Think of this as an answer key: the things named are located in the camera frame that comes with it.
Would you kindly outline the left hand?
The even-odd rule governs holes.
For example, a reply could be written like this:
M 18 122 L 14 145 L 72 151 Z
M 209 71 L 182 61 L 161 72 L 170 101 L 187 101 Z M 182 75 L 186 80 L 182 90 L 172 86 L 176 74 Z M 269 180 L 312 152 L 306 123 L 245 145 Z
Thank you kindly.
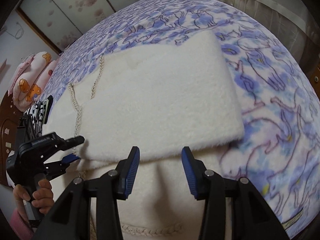
M 39 209 L 40 213 L 46 215 L 54 205 L 52 185 L 47 179 L 42 179 L 38 183 L 39 189 L 33 193 L 32 206 Z M 21 186 L 16 185 L 13 189 L 13 196 L 20 216 L 27 220 L 27 213 L 24 207 L 24 201 L 28 202 L 31 197 L 27 191 Z

